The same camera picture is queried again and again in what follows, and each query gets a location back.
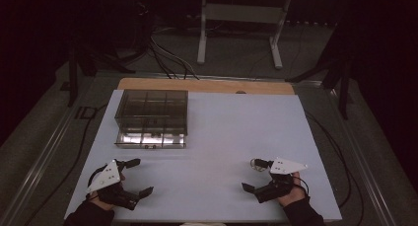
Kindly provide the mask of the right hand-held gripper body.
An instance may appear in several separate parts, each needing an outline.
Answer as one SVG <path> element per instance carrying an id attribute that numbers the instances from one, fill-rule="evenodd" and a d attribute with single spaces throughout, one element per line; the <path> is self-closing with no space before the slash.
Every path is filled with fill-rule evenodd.
<path id="1" fill-rule="evenodd" d="M 271 181 L 264 187 L 255 189 L 255 197 L 259 203 L 272 200 L 288 194 L 294 183 L 292 173 L 305 170 L 306 164 L 297 163 L 283 158 L 276 158 L 267 169 L 255 169 L 258 172 L 268 171 Z"/>

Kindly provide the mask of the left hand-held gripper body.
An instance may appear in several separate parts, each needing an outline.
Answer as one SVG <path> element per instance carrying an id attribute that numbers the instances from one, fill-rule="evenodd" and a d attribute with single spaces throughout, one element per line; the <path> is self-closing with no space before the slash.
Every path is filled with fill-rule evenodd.
<path id="1" fill-rule="evenodd" d="M 139 197 L 138 194 L 124 190 L 121 185 L 124 162 L 113 159 L 96 169 L 89 178 L 86 193 L 96 191 L 101 201 L 133 210 Z"/>

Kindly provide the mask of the person's right hand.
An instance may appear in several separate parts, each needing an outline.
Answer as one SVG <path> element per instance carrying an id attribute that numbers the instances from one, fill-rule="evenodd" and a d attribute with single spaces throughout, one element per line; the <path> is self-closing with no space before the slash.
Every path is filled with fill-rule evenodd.
<path id="1" fill-rule="evenodd" d="M 292 173 L 292 178 L 293 178 L 294 185 L 291 191 L 288 194 L 277 198 L 279 204 L 282 207 L 286 207 L 306 197 L 305 189 L 302 187 L 300 173 L 299 172 Z"/>

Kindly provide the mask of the person's left hand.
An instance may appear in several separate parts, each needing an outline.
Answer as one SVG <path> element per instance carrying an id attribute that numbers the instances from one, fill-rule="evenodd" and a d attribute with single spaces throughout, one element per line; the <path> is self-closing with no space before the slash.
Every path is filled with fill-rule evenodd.
<path id="1" fill-rule="evenodd" d="M 109 204 L 100 200 L 99 194 L 96 191 L 92 191 L 88 194 L 88 202 L 93 203 L 99 208 L 109 211 L 114 209 L 113 204 Z"/>

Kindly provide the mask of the clear plastic drawer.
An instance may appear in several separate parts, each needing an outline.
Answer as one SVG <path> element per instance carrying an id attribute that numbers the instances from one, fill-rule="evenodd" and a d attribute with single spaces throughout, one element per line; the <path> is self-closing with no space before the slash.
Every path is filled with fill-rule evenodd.
<path id="1" fill-rule="evenodd" d="M 119 133 L 115 145 L 129 149 L 182 149 L 186 147 L 186 136 L 170 133 Z"/>

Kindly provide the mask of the smoky clear storage box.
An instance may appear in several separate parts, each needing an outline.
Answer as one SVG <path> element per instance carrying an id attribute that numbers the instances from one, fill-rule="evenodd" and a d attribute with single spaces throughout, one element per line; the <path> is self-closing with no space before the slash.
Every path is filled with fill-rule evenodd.
<path id="1" fill-rule="evenodd" d="M 124 90 L 115 120 L 120 130 L 187 134 L 188 92 Z"/>

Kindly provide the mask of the white table sheet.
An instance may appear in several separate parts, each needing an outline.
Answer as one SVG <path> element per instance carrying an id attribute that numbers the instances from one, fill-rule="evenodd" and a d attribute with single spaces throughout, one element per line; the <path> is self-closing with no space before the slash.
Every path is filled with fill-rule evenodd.
<path id="1" fill-rule="evenodd" d="M 111 95 L 104 118 L 67 210 L 84 200 L 92 172 L 113 159 L 140 159 L 125 171 L 123 186 L 152 194 L 134 210 L 116 208 L 117 222 L 283 222 L 273 201 L 260 203 L 243 190 L 269 183 L 251 168 L 253 158 L 301 163 L 311 205 L 326 221 L 341 217 L 300 99 L 292 95 L 190 93 L 188 136 L 183 149 L 122 149 L 115 146 L 114 119 L 121 91 Z"/>

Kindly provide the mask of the wooden table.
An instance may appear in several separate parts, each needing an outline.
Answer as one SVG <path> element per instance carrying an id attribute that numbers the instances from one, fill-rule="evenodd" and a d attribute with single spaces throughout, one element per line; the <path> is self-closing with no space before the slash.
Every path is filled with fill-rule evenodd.
<path id="1" fill-rule="evenodd" d="M 258 81 L 122 78 L 118 90 L 185 90 L 203 93 L 294 95 L 291 84 Z"/>

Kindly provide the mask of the black tripod stand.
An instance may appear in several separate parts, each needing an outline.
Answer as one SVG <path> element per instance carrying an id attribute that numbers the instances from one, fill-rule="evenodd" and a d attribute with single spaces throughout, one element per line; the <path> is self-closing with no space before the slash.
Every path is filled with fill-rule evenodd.
<path id="1" fill-rule="evenodd" d="M 69 90 L 69 101 L 67 107 L 72 107 L 79 95 L 79 83 L 78 83 L 78 68 L 81 65 L 81 56 L 93 57 L 96 58 L 98 61 L 101 61 L 112 69 L 119 71 L 121 73 L 126 74 L 133 74 L 134 71 L 127 69 L 124 67 L 120 62 L 115 59 L 111 59 L 106 56 L 104 53 L 98 51 L 92 45 L 81 41 L 79 38 L 74 38 L 69 43 L 69 50 L 68 50 L 68 68 L 69 68 L 69 83 L 68 83 L 68 90 Z"/>
<path id="2" fill-rule="evenodd" d="M 351 64 L 353 61 L 352 43 L 349 35 L 337 26 L 329 41 L 321 53 L 316 65 L 295 77 L 287 78 L 290 83 L 299 83 L 314 74 L 327 71 L 325 77 L 321 81 L 323 89 L 332 90 L 337 84 L 340 84 L 338 95 L 338 110 L 344 119 L 348 118 L 347 103 L 348 90 L 351 72 Z"/>

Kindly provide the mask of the white metal stand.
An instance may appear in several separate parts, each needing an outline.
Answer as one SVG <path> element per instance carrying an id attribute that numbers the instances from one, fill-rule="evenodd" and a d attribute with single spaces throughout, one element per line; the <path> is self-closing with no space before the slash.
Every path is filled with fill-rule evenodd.
<path id="1" fill-rule="evenodd" d="M 274 24 L 275 34 L 269 38 L 270 53 L 274 67 L 283 68 L 278 41 L 284 28 L 292 0 L 284 0 L 281 7 L 263 7 L 235 4 L 216 4 L 201 0 L 200 39 L 197 51 L 197 63 L 204 64 L 206 58 L 207 21 L 247 22 Z"/>

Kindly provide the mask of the dark device with red light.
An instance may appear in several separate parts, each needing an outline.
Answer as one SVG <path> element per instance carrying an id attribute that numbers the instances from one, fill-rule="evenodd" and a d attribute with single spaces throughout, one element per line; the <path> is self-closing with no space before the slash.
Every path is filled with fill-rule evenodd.
<path id="1" fill-rule="evenodd" d="M 143 54 L 151 38 L 154 14 L 151 0 L 133 0 L 134 41 L 132 47 Z"/>

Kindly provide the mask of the metal floor rail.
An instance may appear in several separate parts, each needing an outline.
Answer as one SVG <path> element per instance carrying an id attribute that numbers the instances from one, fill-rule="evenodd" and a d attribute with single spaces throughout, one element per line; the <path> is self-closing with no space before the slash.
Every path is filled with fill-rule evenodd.
<path id="1" fill-rule="evenodd" d="M 0 150 L 0 226 L 13 226 L 28 204 L 89 87 L 70 107 L 64 93 L 47 92 Z"/>
<path id="2" fill-rule="evenodd" d="M 344 136 L 347 138 L 349 149 L 352 152 L 354 162 L 356 163 L 359 174 L 362 178 L 364 187 L 369 195 L 369 199 L 377 213 L 383 226 L 398 226 L 395 222 L 394 215 L 388 208 L 387 202 L 383 197 L 381 188 L 378 186 L 373 172 L 362 152 L 359 141 L 356 139 L 353 129 L 349 126 L 347 120 L 342 117 L 338 109 L 338 96 L 334 90 L 325 91 L 330 102 L 331 108 L 338 119 Z"/>

